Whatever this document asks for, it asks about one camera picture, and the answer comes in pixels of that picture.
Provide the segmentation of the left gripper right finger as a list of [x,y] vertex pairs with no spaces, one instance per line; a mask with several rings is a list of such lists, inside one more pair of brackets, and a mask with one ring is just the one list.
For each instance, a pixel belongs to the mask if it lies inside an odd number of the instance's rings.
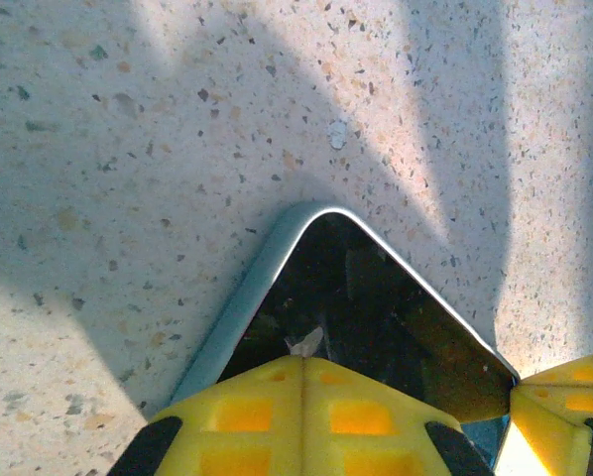
[[499,475],[593,475],[593,354],[521,379]]

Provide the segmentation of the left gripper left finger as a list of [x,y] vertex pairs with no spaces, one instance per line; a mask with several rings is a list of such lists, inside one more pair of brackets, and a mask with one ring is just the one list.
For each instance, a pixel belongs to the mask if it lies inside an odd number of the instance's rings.
[[114,475],[487,475],[460,423],[357,372],[285,356],[157,414]]

